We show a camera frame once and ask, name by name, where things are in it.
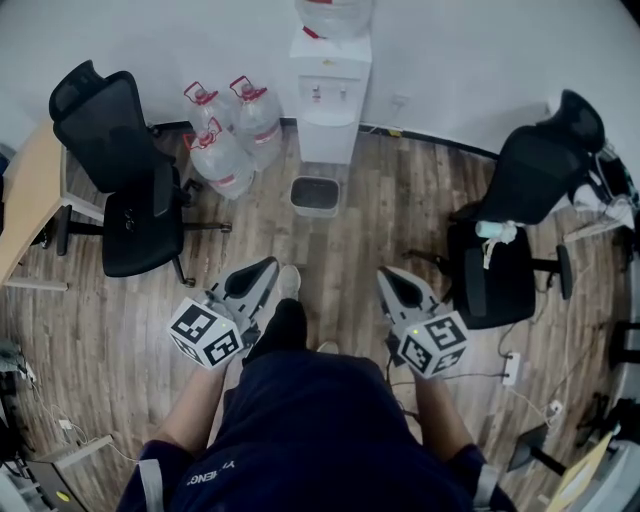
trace wall outlet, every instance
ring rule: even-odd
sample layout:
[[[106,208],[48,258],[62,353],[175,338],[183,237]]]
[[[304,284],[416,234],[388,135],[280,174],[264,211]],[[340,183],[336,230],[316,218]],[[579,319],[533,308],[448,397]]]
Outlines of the wall outlet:
[[[409,103],[410,99],[409,96],[405,96],[404,94],[394,94],[391,96],[391,104],[394,107],[402,108]]]

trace shirt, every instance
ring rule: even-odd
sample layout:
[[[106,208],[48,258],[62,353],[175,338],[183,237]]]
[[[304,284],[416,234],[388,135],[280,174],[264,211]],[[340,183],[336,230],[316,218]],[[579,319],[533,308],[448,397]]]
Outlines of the shirt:
[[[438,461],[368,359],[272,352],[247,365],[224,401],[216,441],[198,460],[161,441],[143,448],[141,460],[159,461],[165,510],[473,510],[478,448]],[[515,510],[498,488],[491,505]],[[118,510],[146,510],[138,469]]]

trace chair backrest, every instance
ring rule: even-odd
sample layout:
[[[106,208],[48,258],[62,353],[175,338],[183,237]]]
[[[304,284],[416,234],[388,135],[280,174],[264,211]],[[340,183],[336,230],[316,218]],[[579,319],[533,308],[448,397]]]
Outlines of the chair backrest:
[[[568,89],[562,91],[560,108],[554,116],[538,126],[568,133],[589,153],[599,153],[605,144],[600,114],[582,96]]]
[[[86,60],[65,76],[49,98],[49,115],[58,121],[76,103],[82,102],[107,81],[93,68],[93,61]]]
[[[505,142],[472,220],[538,224],[588,169],[588,153],[570,136],[522,126]]]
[[[100,192],[116,192],[150,177],[163,160],[126,71],[101,78],[87,61],[56,87],[49,101],[53,131]]]

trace black office chair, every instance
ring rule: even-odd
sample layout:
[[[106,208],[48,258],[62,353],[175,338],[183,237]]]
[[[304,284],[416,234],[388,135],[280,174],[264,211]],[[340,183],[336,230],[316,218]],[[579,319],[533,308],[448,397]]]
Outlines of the black office chair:
[[[593,155],[602,151],[606,142],[600,114],[582,96],[568,89],[562,91],[560,108],[553,117],[537,126],[570,135]]]
[[[571,297],[573,278],[564,246],[557,260],[531,255],[525,230],[517,228],[510,244],[495,246],[488,270],[483,268],[477,221],[537,224],[573,184],[584,177],[586,151],[566,134],[523,126],[507,139],[498,158],[489,190],[482,201],[464,206],[451,216],[447,243],[449,260],[411,249],[404,256],[423,258],[452,280],[448,295],[469,329],[486,329],[530,318],[536,308],[534,271],[559,274],[564,299]]]
[[[107,198],[104,226],[71,221],[63,209],[58,226],[58,254],[67,252],[69,234],[102,235],[102,263],[109,277],[128,277],[173,262],[188,287],[179,255],[184,232],[219,229],[229,223],[188,224],[182,208],[191,205],[189,180],[180,188],[175,159],[160,152],[145,126],[133,76],[120,71],[102,78],[86,61],[55,88],[49,101],[56,137],[76,157]]]
[[[558,111],[553,117],[538,123],[537,126],[568,134],[590,154],[589,170],[595,173],[599,180],[587,173],[584,180],[577,183],[575,188],[583,184],[590,185],[598,199],[608,204],[613,199],[613,194],[598,160],[598,154],[603,150],[607,140],[604,123],[596,109],[578,93],[565,89],[562,91]],[[573,201],[575,189],[569,190],[568,194],[569,199]]]

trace gray bin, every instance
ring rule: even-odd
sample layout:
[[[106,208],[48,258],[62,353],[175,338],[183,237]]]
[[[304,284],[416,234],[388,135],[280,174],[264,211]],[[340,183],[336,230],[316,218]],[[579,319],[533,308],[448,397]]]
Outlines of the gray bin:
[[[330,178],[300,176],[291,184],[290,200],[298,215],[335,217],[340,204],[340,184]]]

